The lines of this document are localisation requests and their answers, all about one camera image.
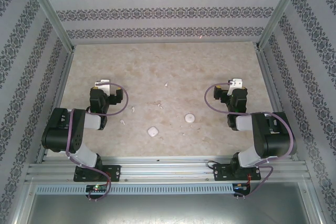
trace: metal plate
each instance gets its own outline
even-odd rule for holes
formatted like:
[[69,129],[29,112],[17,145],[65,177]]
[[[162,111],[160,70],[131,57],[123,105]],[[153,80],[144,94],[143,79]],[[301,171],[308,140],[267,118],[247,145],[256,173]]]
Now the metal plate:
[[[92,181],[89,178],[76,176],[76,170],[80,169],[76,166],[75,174],[74,174],[74,182],[107,182],[107,178],[105,176],[101,176],[99,180]],[[120,165],[104,165],[103,172],[108,174],[111,178],[111,182],[119,182],[120,179]]]
[[[243,175],[241,177],[233,176],[233,174],[230,172],[230,165],[229,164],[216,164],[213,166],[214,169],[214,176],[215,181],[241,181],[241,180],[248,180],[247,175]],[[251,176],[251,180],[261,180],[260,170],[251,167],[247,168],[250,169],[251,172],[248,173]]]

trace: wire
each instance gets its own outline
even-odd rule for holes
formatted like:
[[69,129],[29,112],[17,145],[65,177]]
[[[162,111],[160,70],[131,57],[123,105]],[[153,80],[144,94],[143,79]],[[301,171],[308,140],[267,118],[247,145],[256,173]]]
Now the wire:
[[207,167],[209,167],[211,170],[213,170],[214,168],[211,167],[211,166],[209,166],[209,163],[210,163],[210,162],[215,163],[215,164],[217,164],[217,165],[220,165],[219,162],[216,162],[216,161],[213,161],[213,160],[208,161],[208,163],[206,163],[206,165],[207,165]]
[[[120,86],[120,85],[118,85],[118,84],[115,84],[115,83],[111,83],[111,82],[104,82],[104,83],[99,83],[99,84],[96,84],[96,85],[97,85],[97,86],[100,86],[100,85],[106,85],[106,84],[113,85],[113,86],[117,86],[117,87],[121,88],[121,89],[125,92],[125,94],[126,94],[126,104],[125,104],[125,106],[124,106],[120,111],[118,111],[118,112],[116,112],[116,113],[112,113],[112,114],[98,114],[98,113],[91,113],[91,112],[87,112],[87,113],[89,113],[89,114],[93,114],[93,115],[111,116],[111,115],[117,115],[117,114],[121,113],[121,112],[124,111],[125,108],[127,107],[129,97],[128,97],[128,94],[127,94],[126,90],[125,90],[122,86]],[[65,154],[66,154],[67,157],[70,159],[70,161],[72,161],[72,162],[75,163],[76,165],[78,165],[78,166],[80,166],[80,167],[83,167],[83,168],[86,168],[86,169],[93,170],[93,171],[95,171],[95,172],[97,172],[97,173],[100,173],[100,174],[104,175],[104,176],[107,178],[107,183],[106,183],[106,185],[108,184],[109,188],[105,191],[105,193],[104,193],[101,197],[99,197],[98,199],[95,199],[95,201],[97,202],[97,201],[99,201],[99,200],[104,199],[104,197],[106,197],[107,194],[109,193],[109,191],[111,190],[111,178],[110,178],[110,176],[109,176],[107,173],[105,173],[105,172],[103,172],[103,171],[101,171],[101,170],[98,170],[98,169],[96,169],[96,168],[93,168],[93,167],[90,167],[90,166],[81,164],[81,163],[77,162],[76,160],[74,160],[74,159],[70,156],[69,149],[70,149],[70,142],[71,142],[72,121],[73,121],[73,119],[74,119],[74,117],[73,117],[73,113],[74,113],[74,111],[75,111],[75,109],[72,109],[71,112],[70,112],[69,131],[68,131],[68,141],[67,141],[67,148],[66,148],[66,150],[65,150]],[[91,193],[92,193],[92,191],[89,191],[89,195],[88,195],[89,200],[92,200],[92,198],[90,198]]]
[[[219,112],[219,113],[224,113],[224,114],[232,114],[232,115],[251,115],[252,113],[239,113],[239,112],[230,112],[230,111],[222,111],[222,110],[218,110],[218,109],[215,109],[214,107],[212,107],[207,99],[206,99],[206,95],[208,94],[209,90],[215,86],[218,86],[218,85],[231,85],[230,82],[226,82],[226,83],[217,83],[217,84],[214,84],[214,85],[211,85],[204,93],[204,101],[206,103],[206,105],[208,105],[208,107],[216,112]],[[258,163],[255,164],[256,167],[261,167],[261,168],[270,168],[270,172],[268,173],[268,175],[262,180],[262,182],[260,182],[260,184],[252,191],[250,192],[250,194],[248,196],[250,196],[252,193],[254,193],[255,191],[259,190],[259,188],[265,183],[265,181],[269,178],[269,176],[272,174],[273,172],[273,167],[270,166],[270,165],[264,165],[264,166],[261,166],[262,164],[264,163],[268,163],[269,161],[275,161],[275,160],[281,160],[281,159],[284,159],[286,158],[290,153],[291,151],[293,150],[293,146],[294,146],[294,137],[293,137],[293,133],[292,133],[292,130],[290,129],[289,125],[281,118],[279,117],[278,115],[274,114],[274,113],[271,113],[271,112],[256,112],[256,113],[263,113],[263,114],[268,114],[268,115],[271,115],[273,117],[275,117],[276,119],[278,119],[282,124],[283,126],[286,128],[286,130],[288,131],[288,134],[289,134],[289,148],[287,150],[287,152],[285,154],[283,154],[283,156],[281,157],[271,157],[271,158],[268,158],[268,159],[265,159],[265,160],[262,160]]]

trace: white round disk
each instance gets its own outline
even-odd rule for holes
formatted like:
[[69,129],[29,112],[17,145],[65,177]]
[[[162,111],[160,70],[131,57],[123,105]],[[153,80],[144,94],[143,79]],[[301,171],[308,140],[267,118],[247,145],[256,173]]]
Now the white round disk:
[[184,119],[185,119],[185,121],[187,123],[193,123],[193,122],[195,122],[195,116],[193,114],[187,114],[187,115],[185,115]]

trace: white square piece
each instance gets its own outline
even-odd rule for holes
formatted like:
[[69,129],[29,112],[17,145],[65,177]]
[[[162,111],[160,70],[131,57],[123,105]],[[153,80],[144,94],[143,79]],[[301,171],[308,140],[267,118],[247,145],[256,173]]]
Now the white square piece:
[[148,132],[148,135],[151,136],[151,137],[155,137],[159,133],[157,128],[155,128],[154,126],[150,127],[147,132]]

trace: white small object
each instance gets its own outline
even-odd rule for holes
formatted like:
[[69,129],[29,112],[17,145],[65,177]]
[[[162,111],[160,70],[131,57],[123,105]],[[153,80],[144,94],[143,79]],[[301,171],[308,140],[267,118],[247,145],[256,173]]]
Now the white small object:
[[241,89],[243,87],[242,79],[235,78],[235,79],[229,80],[229,82],[231,84],[229,86],[229,91],[227,92],[227,95],[231,95],[234,89]]
[[195,116],[193,114],[187,114],[187,115],[185,115],[184,119],[185,119],[185,121],[187,123],[193,123],[193,122],[195,122]]
[[157,128],[155,128],[154,126],[150,127],[147,132],[148,132],[148,135],[151,136],[151,137],[155,137],[159,133]]
[[102,91],[104,91],[105,94],[107,94],[107,96],[109,96],[110,95],[110,85],[109,84],[97,86],[97,84],[100,84],[102,82],[110,82],[110,80],[96,81],[94,86],[97,87],[98,89],[101,89]]

